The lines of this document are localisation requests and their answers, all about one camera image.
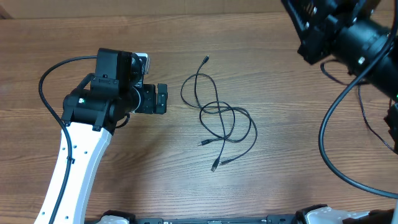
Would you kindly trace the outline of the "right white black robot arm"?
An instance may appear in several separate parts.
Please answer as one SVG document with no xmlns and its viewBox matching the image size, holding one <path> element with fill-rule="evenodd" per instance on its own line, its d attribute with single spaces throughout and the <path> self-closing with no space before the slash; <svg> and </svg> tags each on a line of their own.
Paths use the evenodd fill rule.
<svg viewBox="0 0 398 224">
<path fill-rule="evenodd" d="M 397 101 L 397 19 L 391 28 L 372 20 L 379 1 L 282 0 L 282 4 L 300 39 L 298 54 L 307 63 L 332 55 L 356 77 L 326 112 L 320 147 L 328 120 L 354 86 L 371 84 Z"/>
</svg>

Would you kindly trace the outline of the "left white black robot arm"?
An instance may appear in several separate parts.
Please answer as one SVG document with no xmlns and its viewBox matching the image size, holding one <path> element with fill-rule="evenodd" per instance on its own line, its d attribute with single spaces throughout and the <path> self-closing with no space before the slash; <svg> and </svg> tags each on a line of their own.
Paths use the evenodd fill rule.
<svg viewBox="0 0 398 224">
<path fill-rule="evenodd" d="M 115 130 L 133 113 L 164 114 L 167 85 L 145 84 L 150 57 L 100 48 L 87 74 L 63 100 L 58 115 L 45 99 L 44 80 L 56 68 L 84 57 L 59 62 L 39 80 L 39 96 L 61 127 L 60 149 L 36 223 L 84 223 L 88 200 L 102 156 Z"/>
</svg>

